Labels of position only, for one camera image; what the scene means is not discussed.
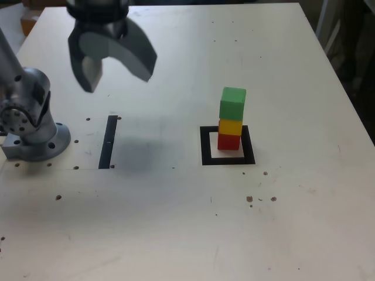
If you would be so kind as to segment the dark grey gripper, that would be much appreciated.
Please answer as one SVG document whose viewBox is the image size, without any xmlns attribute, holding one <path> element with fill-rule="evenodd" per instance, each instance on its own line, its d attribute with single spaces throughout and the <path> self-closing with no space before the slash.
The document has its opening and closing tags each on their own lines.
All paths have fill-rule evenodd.
<svg viewBox="0 0 375 281">
<path fill-rule="evenodd" d="M 153 75 L 157 53 L 145 32 L 131 19 L 111 23 L 76 20 L 68 38 L 73 74 L 85 92 L 93 93 L 103 73 L 102 60 L 120 61 L 142 81 Z"/>
</svg>

